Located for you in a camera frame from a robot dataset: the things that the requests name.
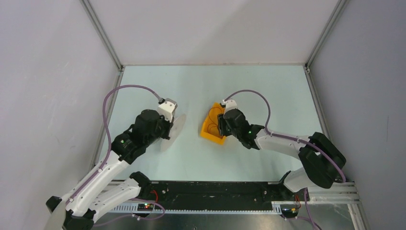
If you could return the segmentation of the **white perforated cable spool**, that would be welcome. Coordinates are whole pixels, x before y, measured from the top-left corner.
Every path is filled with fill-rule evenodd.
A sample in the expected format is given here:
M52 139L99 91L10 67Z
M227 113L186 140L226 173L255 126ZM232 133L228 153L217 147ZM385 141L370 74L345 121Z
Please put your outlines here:
M172 144L175 142L175 140L180 135L180 133L184 127L184 124L186 122L186 117L187 117L186 114L182 114L174 120L173 126L169 132L169 139L163 139L161 142L161 145L160 145L161 152L167 151L172 146Z

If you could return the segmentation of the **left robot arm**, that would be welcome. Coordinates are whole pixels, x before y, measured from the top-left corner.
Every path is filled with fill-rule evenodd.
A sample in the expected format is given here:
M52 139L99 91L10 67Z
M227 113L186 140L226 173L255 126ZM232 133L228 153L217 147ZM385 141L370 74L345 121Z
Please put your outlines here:
M113 189L105 187L154 142L161 140L167 150L176 140L186 115L175 118L173 112L146 109L123 133L116 136L104 158L67 194L52 196L46 206L51 213L46 230L90 230L107 212L126 200L147 199L151 195L148 178L140 172Z

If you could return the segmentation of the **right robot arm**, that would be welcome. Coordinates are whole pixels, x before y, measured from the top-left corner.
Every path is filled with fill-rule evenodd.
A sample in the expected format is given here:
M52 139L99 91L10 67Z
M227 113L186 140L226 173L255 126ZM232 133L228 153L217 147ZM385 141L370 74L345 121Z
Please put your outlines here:
M311 186L329 189L333 183L346 181L342 171L347 160L322 133L311 136L290 136L250 124L238 109L217 116L221 136L235 137L245 148L272 150L298 159L302 167L288 172L279 186L279 196L293 199L299 190Z

